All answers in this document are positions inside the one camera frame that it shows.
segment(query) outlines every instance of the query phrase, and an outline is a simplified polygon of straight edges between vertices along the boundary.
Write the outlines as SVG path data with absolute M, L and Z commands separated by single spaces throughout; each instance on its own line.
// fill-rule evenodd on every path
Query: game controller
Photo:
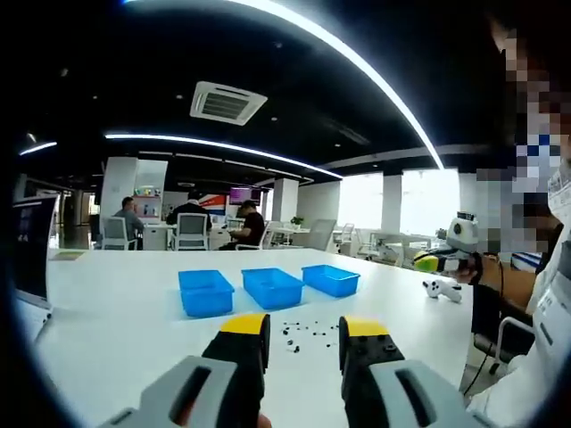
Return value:
M 462 295 L 454 289 L 453 285 L 443 281 L 442 279 L 423 281 L 422 284 L 426 287 L 426 294 L 428 294 L 428 297 L 437 299 L 440 294 L 444 294 L 455 303 L 460 303 L 462 301 Z

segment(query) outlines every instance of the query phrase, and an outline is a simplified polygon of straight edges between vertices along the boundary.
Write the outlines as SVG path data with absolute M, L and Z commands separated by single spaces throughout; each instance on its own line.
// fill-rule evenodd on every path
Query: potted plant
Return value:
M 297 230 L 302 226 L 303 217 L 294 217 L 290 220 L 290 222 L 292 223 L 292 229 Z

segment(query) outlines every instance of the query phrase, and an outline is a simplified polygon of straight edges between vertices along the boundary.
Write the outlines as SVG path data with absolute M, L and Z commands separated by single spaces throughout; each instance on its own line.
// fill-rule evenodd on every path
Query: monitor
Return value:
M 241 205 L 244 201 L 252 200 L 260 205 L 261 190 L 250 187 L 232 187 L 230 189 L 230 205 Z
M 17 290 L 47 299 L 46 262 L 57 196 L 15 202 L 13 277 Z

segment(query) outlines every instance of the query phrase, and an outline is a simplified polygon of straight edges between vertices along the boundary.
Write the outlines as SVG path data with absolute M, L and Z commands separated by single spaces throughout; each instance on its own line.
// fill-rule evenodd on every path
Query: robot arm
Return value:
M 255 428 L 268 355 L 269 315 L 232 318 L 202 357 L 185 358 L 145 389 L 139 409 L 101 426 Z M 340 318 L 339 366 L 351 428 L 494 427 L 467 413 L 462 396 L 438 374 L 405 360 L 374 321 Z

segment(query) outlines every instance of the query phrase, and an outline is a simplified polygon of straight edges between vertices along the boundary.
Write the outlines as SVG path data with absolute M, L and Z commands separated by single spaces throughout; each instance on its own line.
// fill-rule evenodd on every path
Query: cable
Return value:
M 503 299 L 503 266 L 501 264 L 501 260 L 500 260 L 499 266 L 500 266 L 500 272 L 501 272 L 501 288 L 500 288 L 500 302 L 501 302 Z M 500 308 L 500 311 L 499 311 L 500 321 L 501 321 L 501 315 L 502 314 L 501 314 L 501 308 Z M 464 391 L 464 396 L 466 396 L 466 394 L 468 394 L 468 392 L 470 391 L 472 386 L 474 386 L 474 383 L 476 383 L 476 379 L 478 378 L 478 376 L 482 372 L 482 369 L 484 368 L 484 364 L 485 364 L 486 360 L 488 359 L 490 352 L 492 351 L 492 346 L 493 346 L 493 343 L 490 342 L 490 346 L 488 347 L 488 350 L 485 352 L 485 357 L 482 360 L 482 364 L 478 368 L 478 371 L 476 372 L 474 379 L 472 379 L 472 382 L 470 383 L 470 385 L 468 385 L 468 387 Z

